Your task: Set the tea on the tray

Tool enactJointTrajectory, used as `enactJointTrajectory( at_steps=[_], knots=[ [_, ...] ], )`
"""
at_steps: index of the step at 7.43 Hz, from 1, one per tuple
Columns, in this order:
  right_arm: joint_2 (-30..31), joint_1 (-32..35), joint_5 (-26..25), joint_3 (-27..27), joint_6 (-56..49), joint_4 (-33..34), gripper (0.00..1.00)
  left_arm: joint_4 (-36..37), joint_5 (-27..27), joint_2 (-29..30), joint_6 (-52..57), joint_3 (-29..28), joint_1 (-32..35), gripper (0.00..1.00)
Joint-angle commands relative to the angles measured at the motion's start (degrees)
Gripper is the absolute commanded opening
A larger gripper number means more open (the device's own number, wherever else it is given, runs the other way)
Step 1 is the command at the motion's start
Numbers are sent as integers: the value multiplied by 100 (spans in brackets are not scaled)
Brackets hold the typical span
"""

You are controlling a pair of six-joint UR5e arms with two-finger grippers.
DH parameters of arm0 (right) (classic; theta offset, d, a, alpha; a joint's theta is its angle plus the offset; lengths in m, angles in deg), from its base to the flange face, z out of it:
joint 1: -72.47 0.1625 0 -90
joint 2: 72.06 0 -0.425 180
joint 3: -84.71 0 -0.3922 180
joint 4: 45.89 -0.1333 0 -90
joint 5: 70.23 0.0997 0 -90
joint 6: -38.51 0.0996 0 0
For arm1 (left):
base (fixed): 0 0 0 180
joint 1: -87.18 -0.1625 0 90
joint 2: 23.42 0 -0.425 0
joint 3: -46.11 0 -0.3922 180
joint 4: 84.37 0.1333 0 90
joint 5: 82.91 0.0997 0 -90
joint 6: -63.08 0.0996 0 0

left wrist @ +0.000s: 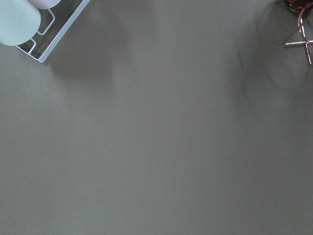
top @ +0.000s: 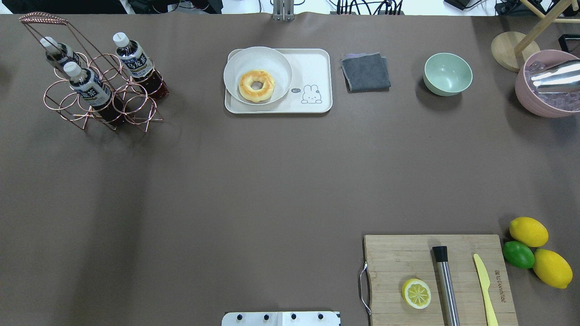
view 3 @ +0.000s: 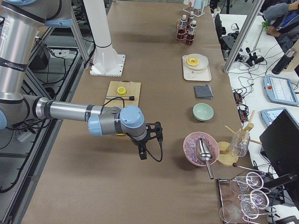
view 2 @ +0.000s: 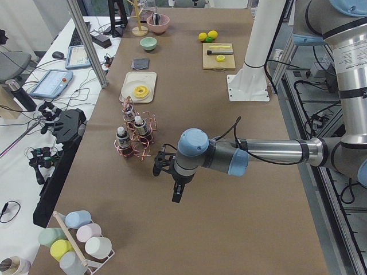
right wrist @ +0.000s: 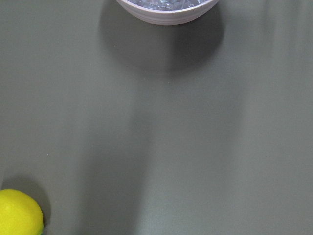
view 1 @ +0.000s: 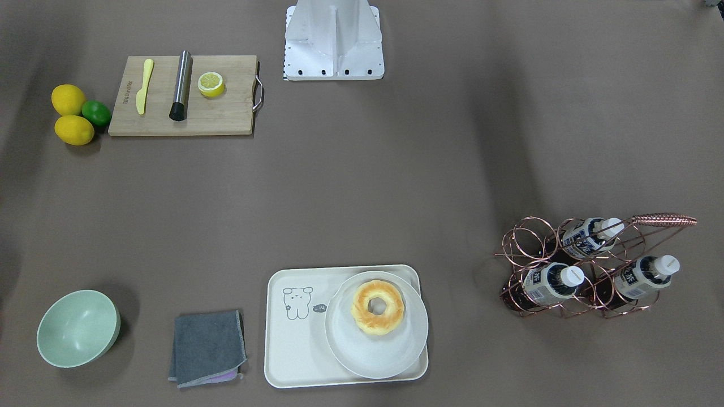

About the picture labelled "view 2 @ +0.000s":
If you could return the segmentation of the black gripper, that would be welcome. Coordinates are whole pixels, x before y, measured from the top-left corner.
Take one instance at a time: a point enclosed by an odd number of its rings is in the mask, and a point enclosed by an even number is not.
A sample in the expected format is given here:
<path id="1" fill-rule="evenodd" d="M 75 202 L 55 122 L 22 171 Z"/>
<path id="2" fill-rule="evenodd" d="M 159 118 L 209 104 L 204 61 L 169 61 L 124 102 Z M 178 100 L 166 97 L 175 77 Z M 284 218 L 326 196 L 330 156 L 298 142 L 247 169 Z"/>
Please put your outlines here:
<path id="1" fill-rule="evenodd" d="M 154 158 L 153 175 L 159 176 L 161 171 L 173 175 L 174 160 L 175 153 L 166 152 L 166 146 L 162 146 L 161 150 L 158 151 L 156 157 Z M 175 182 L 173 187 L 173 197 L 171 201 L 175 203 L 180 203 L 183 193 L 184 185 L 182 183 Z"/>

